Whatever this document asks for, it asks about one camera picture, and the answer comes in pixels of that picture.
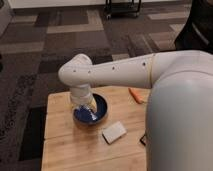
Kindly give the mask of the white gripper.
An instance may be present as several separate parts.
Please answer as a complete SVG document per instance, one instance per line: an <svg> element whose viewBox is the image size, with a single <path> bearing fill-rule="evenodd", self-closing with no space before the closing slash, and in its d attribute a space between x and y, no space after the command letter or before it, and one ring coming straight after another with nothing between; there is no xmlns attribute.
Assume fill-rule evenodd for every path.
<svg viewBox="0 0 213 171"><path fill-rule="evenodd" d="M79 105L78 111L90 115L96 116L97 107L93 100L93 94L91 86L89 84L83 84L73 86L70 88L70 99L74 104Z"/></svg>

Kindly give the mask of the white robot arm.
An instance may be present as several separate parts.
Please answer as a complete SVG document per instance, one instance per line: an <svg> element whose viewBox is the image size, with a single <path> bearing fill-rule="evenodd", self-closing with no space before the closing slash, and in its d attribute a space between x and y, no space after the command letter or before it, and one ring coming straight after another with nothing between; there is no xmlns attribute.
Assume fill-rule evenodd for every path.
<svg viewBox="0 0 213 171"><path fill-rule="evenodd" d="M91 84L146 88L147 171L213 171L213 54L151 53L94 65L78 54L61 66L75 101Z"/></svg>

